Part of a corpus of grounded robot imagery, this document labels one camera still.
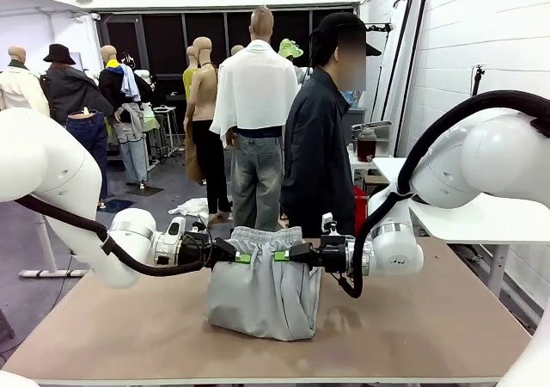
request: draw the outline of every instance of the blue jeans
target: blue jeans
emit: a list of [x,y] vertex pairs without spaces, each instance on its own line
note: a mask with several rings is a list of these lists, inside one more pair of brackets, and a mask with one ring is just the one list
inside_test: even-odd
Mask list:
[[281,138],[235,136],[231,167],[235,226],[275,231],[283,180]]
[[144,138],[120,143],[120,154],[126,171],[126,182],[139,183],[147,181]]
[[107,127],[101,112],[94,111],[89,118],[67,118],[70,133],[92,155],[101,170],[100,198],[107,197]]

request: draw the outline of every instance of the jar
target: jar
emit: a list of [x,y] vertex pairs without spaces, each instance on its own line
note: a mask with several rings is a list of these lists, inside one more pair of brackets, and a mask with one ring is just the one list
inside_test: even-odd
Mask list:
[[376,153],[376,134],[372,128],[364,128],[357,136],[357,159],[371,162]]

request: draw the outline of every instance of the black belt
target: black belt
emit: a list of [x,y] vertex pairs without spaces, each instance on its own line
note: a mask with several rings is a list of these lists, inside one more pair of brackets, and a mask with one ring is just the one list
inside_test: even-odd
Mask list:
[[235,133],[244,136],[245,138],[262,139],[262,138],[280,138],[283,136],[282,126],[262,127],[261,129],[241,129],[237,127]]

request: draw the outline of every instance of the white shirt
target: white shirt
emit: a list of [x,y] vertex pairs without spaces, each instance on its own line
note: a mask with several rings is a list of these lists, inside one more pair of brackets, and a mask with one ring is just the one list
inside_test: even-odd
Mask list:
[[8,66],[0,73],[0,110],[7,108],[31,108],[50,116],[48,100],[31,71]]
[[234,126],[262,129],[284,126],[298,93],[292,63],[269,43],[253,40],[220,64],[216,109],[210,130],[225,143]]

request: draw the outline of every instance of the black hat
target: black hat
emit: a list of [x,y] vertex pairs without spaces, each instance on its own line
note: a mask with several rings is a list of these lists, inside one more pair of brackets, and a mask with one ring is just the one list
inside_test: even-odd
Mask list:
[[69,49],[63,45],[50,45],[50,52],[44,58],[45,62],[65,63],[66,65],[75,65],[75,61],[70,57]]
[[[342,11],[327,15],[323,20],[321,20],[321,23],[319,23],[319,27],[314,31],[314,34],[322,36],[323,34],[335,35],[352,32],[365,32],[366,40],[367,27],[364,25],[363,21],[361,21],[361,19],[353,13]],[[367,45],[367,56],[380,56],[382,54],[369,43],[366,43],[366,41],[365,44]]]

